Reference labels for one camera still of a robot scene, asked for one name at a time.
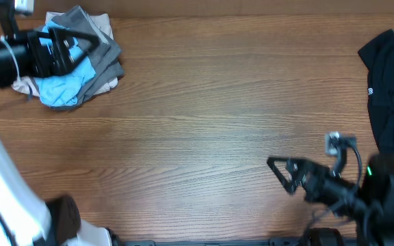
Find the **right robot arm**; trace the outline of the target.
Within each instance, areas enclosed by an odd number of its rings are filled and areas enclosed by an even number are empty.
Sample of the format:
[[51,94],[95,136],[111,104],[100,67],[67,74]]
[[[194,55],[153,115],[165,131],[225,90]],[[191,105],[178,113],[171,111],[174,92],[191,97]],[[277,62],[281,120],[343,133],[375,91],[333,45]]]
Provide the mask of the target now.
[[288,194],[302,187],[306,202],[355,221],[359,245],[394,245],[394,154],[371,156],[361,186],[309,159],[271,156],[267,164]]

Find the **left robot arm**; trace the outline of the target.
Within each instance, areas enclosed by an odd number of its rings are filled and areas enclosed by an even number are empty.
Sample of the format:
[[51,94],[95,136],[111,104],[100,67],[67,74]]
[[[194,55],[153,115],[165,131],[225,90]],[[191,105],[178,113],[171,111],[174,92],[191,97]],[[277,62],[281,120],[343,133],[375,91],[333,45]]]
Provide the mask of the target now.
[[81,219],[63,195],[45,202],[27,185],[0,140],[0,245],[117,245],[110,231]]

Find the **light blue printed t-shirt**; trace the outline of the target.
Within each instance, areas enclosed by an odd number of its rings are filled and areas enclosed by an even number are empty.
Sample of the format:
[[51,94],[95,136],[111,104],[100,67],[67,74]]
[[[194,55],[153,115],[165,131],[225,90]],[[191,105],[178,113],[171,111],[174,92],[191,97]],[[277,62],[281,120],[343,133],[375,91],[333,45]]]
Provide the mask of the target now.
[[[51,20],[45,24],[42,32],[48,33],[49,28],[68,29]],[[78,58],[87,49],[81,48],[81,41],[78,41],[76,38],[69,39],[69,53],[71,57]],[[69,107],[81,102],[81,99],[77,99],[77,94],[95,76],[96,72],[91,64],[90,58],[86,57],[68,75],[48,78],[34,77],[34,81],[38,87],[39,98],[42,104],[48,107]]]

